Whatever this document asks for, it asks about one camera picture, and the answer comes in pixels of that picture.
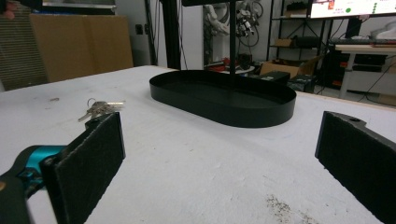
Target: key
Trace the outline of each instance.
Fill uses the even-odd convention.
[[[93,115],[93,110],[94,109],[96,109],[96,108],[93,108],[93,107],[91,107],[91,108],[89,108],[88,110],[87,110],[87,113],[84,115],[84,116],[82,116],[81,118],[79,118],[78,119],[78,122],[81,122],[81,121],[83,121],[84,119],[87,119],[89,116],[91,116],[91,115]]]
[[[122,102],[108,103],[105,101],[97,101],[93,103],[91,108],[87,110],[87,114],[78,119],[78,121],[83,121],[87,117],[91,116],[91,119],[98,117],[99,115],[109,114],[117,111],[120,106],[123,106]]]

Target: monitor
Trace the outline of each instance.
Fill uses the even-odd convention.
[[[310,19],[347,19],[396,15],[396,0],[309,0]]]

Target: white table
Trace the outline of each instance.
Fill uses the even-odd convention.
[[[286,123],[229,127],[153,100],[149,79],[166,71],[143,66],[1,92],[0,173],[26,147],[74,140],[88,99],[125,101],[126,159],[87,223],[379,223],[314,153],[324,110],[363,119],[393,142],[396,110],[298,92]],[[28,203],[36,223],[55,223],[46,191]]]
[[[396,74],[385,73],[382,76],[382,73],[353,72],[352,69],[356,54],[385,54],[391,56],[396,55],[396,48],[374,48],[369,45],[336,45],[335,50],[350,54],[341,85],[340,99],[345,98],[347,90],[396,95]]]

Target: dust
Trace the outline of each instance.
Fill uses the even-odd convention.
[[[281,202],[275,195],[267,198],[267,207],[271,209],[279,223],[291,223],[291,209],[288,204]]]
[[[275,195],[271,194],[267,198],[267,207],[276,217],[276,221],[280,224],[319,224],[314,218],[307,213],[298,211],[293,212],[290,206],[280,201]]]

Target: tray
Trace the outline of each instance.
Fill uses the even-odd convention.
[[[275,82],[203,70],[164,73],[149,84],[154,100],[240,128],[286,122],[296,98],[294,90]]]

